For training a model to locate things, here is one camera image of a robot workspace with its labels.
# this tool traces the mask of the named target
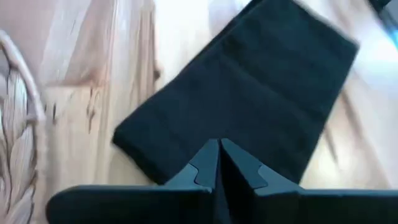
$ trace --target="fabric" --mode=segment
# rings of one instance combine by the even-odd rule
[[[252,1],[113,141],[159,184],[210,138],[299,183],[355,55],[293,1]]]

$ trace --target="wooden surface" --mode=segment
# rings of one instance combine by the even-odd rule
[[[365,0],[297,1],[360,46],[302,186],[398,187],[397,50]],[[40,8],[13,6],[24,18],[35,18],[29,30],[18,13],[3,12],[11,6],[0,0],[0,26],[17,40],[43,89],[49,195],[78,184],[149,184],[111,144],[114,127],[171,81],[247,3],[158,0],[153,8],[143,0],[57,0],[40,3],[50,8],[43,23],[35,17]]]

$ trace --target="black towel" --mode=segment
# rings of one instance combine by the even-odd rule
[[[355,55],[293,1],[255,0],[113,141],[160,184],[210,138],[229,138],[299,183]]]

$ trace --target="folded cloth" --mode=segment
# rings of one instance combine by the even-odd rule
[[[298,183],[355,55],[293,1],[252,1],[113,141],[160,184],[210,138]]]

